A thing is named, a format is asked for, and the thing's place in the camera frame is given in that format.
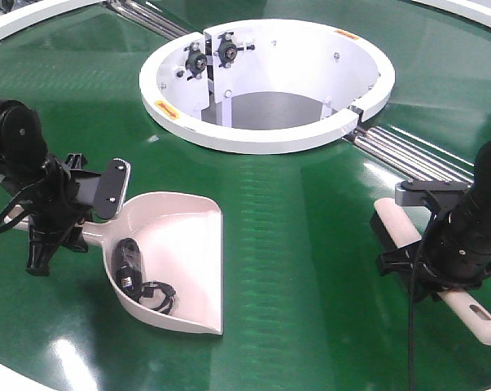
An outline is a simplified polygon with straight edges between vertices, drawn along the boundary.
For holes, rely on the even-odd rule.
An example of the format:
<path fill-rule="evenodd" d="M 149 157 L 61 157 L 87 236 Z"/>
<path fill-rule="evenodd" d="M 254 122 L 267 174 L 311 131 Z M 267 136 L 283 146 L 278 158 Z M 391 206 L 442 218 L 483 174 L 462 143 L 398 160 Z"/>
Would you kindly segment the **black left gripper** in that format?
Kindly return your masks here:
<path fill-rule="evenodd" d="M 81 180 L 97 178 L 85 171 L 86 157 L 70 153 L 66 160 L 50 154 L 42 166 L 42 176 L 18 191 L 0 212 L 0 233 L 28 219 L 28 261 L 26 271 L 33 276 L 50 274 L 49 263 L 59 247 L 87 253 L 83 222 L 92 220 L 93 206 L 77 199 Z"/>

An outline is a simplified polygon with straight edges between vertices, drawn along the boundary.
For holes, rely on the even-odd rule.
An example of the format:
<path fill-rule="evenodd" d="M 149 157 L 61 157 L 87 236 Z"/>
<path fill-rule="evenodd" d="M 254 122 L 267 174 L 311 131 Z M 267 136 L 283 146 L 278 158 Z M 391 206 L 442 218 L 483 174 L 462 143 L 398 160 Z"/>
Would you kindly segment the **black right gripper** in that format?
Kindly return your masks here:
<path fill-rule="evenodd" d="M 422 239 L 404 248 L 392 243 L 376 216 L 375 233 L 384 247 L 376 260 L 379 273 L 398 274 L 415 301 L 451 289 L 478 289 L 491 277 L 491 204 L 433 213 Z"/>

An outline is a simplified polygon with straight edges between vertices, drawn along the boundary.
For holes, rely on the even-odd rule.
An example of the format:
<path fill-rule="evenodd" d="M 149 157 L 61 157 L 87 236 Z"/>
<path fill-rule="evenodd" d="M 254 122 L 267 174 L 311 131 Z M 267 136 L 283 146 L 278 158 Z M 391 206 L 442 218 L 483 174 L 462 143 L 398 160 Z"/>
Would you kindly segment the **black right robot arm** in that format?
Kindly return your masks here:
<path fill-rule="evenodd" d="M 401 276 L 414 299 L 453 288 L 478 289 L 491 277 L 491 141 L 480 148 L 472 184 L 455 181 L 403 181 L 396 186 L 400 206 L 427 208 L 431 217 L 422 239 L 404 248 L 390 243 L 380 217 L 371 221 L 385 252 L 381 275 Z"/>

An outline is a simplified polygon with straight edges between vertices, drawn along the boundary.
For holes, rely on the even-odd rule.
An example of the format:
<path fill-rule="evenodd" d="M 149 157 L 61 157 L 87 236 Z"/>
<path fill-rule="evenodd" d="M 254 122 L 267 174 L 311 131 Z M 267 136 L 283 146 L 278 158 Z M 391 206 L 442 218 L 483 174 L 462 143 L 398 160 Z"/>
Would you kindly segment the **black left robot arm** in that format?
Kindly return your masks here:
<path fill-rule="evenodd" d="M 60 246 L 85 253 L 79 223 L 92 218 L 101 175 L 85 170 L 87 159 L 49 153 L 36 111 L 17 100 L 0 99 L 0 183 L 11 200 L 0 212 L 0 233 L 28 222 L 26 270 L 47 276 Z"/>

